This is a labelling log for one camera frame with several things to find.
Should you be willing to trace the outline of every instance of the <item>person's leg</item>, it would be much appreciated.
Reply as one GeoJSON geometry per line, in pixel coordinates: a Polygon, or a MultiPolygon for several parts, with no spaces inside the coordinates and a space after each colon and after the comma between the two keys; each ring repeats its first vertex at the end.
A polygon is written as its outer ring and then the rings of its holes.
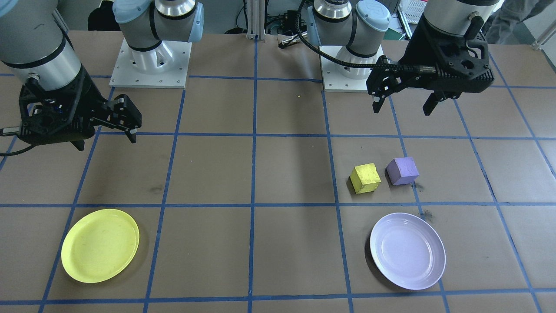
{"type": "Polygon", "coordinates": [[[547,6],[550,6],[553,2],[554,2],[554,0],[540,0],[533,7],[533,9],[531,10],[531,13],[529,13],[529,15],[525,19],[530,19],[533,16],[538,15],[540,12],[543,12],[544,9],[546,9],[547,6]]]}
{"type": "Polygon", "coordinates": [[[554,0],[505,0],[495,12],[490,28],[485,36],[488,43],[503,44],[512,34],[517,23],[526,19],[539,2],[554,0]]]}

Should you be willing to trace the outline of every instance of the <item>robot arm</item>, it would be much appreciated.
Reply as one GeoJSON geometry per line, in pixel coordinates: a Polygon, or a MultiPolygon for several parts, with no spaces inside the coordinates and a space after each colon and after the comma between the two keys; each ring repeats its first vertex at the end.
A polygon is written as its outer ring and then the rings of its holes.
{"type": "MultiPolygon", "coordinates": [[[[298,19],[305,2],[300,4],[298,19]]],[[[360,1],[356,16],[348,0],[315,0],[308,9],[309,41],[302,36],[299,39],[345,71],[362,73],[362,69],[372,69],[366,72],[370,72],[366,85],[375,99],[375,113],[386,97],[417,87],[433,91],[423,106],[425,115],[430,115],[438,102],[457,99],[462,92],[482,92],[494,82],[488,45],[480,29],[497,3],[498,0],[429,0],[398,62],[373,55],[389,22],[384,14],[386,8],[374,0],[360,1]],[[344,47],[334,58],[316,49],[321,45],[344,47]]]]}
{"type": "Polygon", "coordinates": [[[56,0],[0,1],[0,60],[23,83],[21,124],[0,129],[35,145],[71,142],[83,150],[85,139],[103,125],[136,141],[141,113],[127,95],[104,99],[55,22],[56,0]]]}

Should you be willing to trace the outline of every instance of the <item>metal frame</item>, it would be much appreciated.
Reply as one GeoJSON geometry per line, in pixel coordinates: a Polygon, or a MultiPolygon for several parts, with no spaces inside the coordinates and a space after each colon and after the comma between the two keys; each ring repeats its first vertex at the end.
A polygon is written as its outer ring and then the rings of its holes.
{"type": "Polygon", "coordinates": [[[552,36],[556,33],[556,20],[552,22],[550,26],[540,34],[539,38],[533,42],[531,47],[533,50],[541,50],[541,46],[548,42],[552,36]]]}
{"type": "Polygon", "coordinates": [[[179,41],[165,42],[174,52],[174,69],[160,74],[143,74],[132,65],[131,49],[124,39],[109,85],[112,87],[128,88],[185,88],[191,43],[179,41]]]}
{"type": "Polygon", "coordinates": [[[265,0],[247,0],[247,38],[265,39],[265,0]]]}
{"type": "MultiPolygon", "coordinates": [[[[320,50],[335,56],[341,46],[322,46],[320,50]]],[[[375,58],[383,55],[382,46],[376,52],[375,58]]],[[[338,65],[326,58],[320,57],[322,71],[322,85],[326,92],[364,92],[367,93],[367,79],[350,79],[338,71],[338,65]]]]}

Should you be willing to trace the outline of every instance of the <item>black cable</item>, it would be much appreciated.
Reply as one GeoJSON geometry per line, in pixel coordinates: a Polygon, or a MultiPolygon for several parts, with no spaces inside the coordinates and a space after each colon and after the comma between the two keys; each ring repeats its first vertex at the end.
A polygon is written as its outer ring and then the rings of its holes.
{"type": "Polygon", "coordinates": [[[245,10],[246,5],[247,5],[247,3],[244,1],[244,6],[239,11],[237,11],[237,15],[236,15],[236,27],[237,28],[240,28],[240,26],[237,24],[237,19],[240,17],[241,10],[245,10]]]}
{"type": "Polygon", "coordinates": [[[6,152],[6,153],[0,153],[0,157],[13,157],[14,155],[18,155],[18,154],[22,154],[25,153],[31,149],[33,149],[34,147],[36,147],[35,145],[30,145],[25,149],[21,149],[19,151],[15,151],[15,152],[6,152]]]}
{"type": "MultiPolygon", "coordinates": [[[[301,22],[301,11],[303,10],[303,6],[305,5],[305,3],[309,3],[308,0],[301,0],[301,3],[299,4],[299,9],[297,9],[297,23],[295,23],[295,30],[297,31],[297,34],[300,35],[301,32],[301,28],[299,26],[300,22],[301,22]]],[[[412,71],[412,67],[411,66],[400,66],[400,65],[394,65],[394,64],[358,64],[358,63],[348,63],[342,60],[338,60],[333,56],[330,56],[322,51],[320,51],[317,47],[313,46],[309,41],[307,41],[305,38],[303,38],[303,36],[299,36],[299,39],[301,40],[301,42],[303,42],[305,44],[305,46],[307,46],[309,49],[313,50],[314,52],[316,52],[318,55],[322,56],[323,58],[330,60],[336,64],[339,64],[341,66],[344,67],[352,67],[355,69],[389,69],[389,70],[402,70],[404,69],[405,71],[410,70],[412,71]]]]}
{"type": "Polygon", "coordinates": [[[274,19],[272,19],[272,20],[266,22],[265,27],[268,26],[268,25],[270,25],[270,24],[272,24],[272,23],[274,23],[274,22],[281,21],[281,20],[283,20],[284,18],[285,18],[285,17],[274,18],[274,19]]]}
{"type": "Polygon", "coordinates": [[[249,24],[247,23],[247,0],[244,0],[244,16],[245,16],[245,28],[249,29],[249,24]]]}

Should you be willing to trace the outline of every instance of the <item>dark stain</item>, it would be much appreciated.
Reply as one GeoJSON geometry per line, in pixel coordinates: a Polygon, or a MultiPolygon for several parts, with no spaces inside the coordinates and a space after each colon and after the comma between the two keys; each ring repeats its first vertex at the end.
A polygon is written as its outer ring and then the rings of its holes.
{"type": "Polygon", "coordinates": [[[423,192],[425,190],[425,187],[423,187],[423,185],[419,184],[419,183],[415,183],[415,189],[417,190],[417,192],[423,192]]]}
{"type": "Polygon", "coordinates": [[[162,187],[152,187],[148,191],[153,194],[160,194],[162,193],[162,187]]]}
{"type": "Polygon", "coordinates": [[[429,210],[425,210],[423,211],[423,217],[425,218],[425,221],[429,222],[429,223],[433,223],[434,222],[434,215],[431,213],[431,211],[429,210]]]}

